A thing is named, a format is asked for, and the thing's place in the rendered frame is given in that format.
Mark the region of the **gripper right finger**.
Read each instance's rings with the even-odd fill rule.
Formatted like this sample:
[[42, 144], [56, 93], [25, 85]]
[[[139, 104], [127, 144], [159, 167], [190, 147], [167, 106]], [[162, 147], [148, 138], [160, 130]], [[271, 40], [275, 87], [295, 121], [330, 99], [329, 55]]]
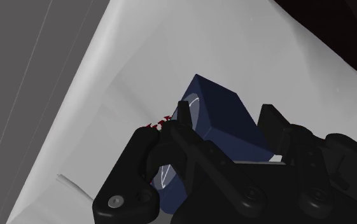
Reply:
[[357, 216], [357, 141], [339, 133], [317, 137], [271, 104], [262, 105], [257, 126], [271, 152], [295, 168], [298, 205], [305, 214]]

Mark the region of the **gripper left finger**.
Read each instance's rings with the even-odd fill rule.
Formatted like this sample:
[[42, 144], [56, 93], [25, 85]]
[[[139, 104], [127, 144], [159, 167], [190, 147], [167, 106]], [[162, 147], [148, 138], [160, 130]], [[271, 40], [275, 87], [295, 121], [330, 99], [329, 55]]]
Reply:
[[160, 210], [151, 181], [171, 165], [188, 195], [209, 178], [242, 216], [256, 218], [266, 208], [261, 188], [212, 141], [192, 129], [189, 103], [179, 101], [177, 118], [161, 130], [136, 129], [92, 203], [95, 224], [149, 224]]

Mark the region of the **small red and white thing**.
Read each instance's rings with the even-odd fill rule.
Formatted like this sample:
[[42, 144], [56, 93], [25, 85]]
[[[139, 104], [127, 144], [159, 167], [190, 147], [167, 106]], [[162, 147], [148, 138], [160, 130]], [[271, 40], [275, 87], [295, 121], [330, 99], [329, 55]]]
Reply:
[[163, 119], [161, 119], [157, 123], [149, 123], [149, 124], [145, 125], [145, 127], [151, 127], [153, 129], [162, 130], [164, 123], [168, 122], [171, 119], [172, 119], [172, 116], [164, 116]]

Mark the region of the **dark blue box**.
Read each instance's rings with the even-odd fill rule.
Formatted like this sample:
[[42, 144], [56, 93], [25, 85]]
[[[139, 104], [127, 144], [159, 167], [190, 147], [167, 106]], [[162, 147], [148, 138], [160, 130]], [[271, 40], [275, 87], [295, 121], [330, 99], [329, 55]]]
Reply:
[[[231, 160], [268, 162], [274, 156], [235, 92], [196, 74], [181, 100], [189, 103], [193, 130]], [[152, 186], [160, 195], [164, 213], [175, 213], [186, 199], [183, 183], [172, 165], [159, 168]]]

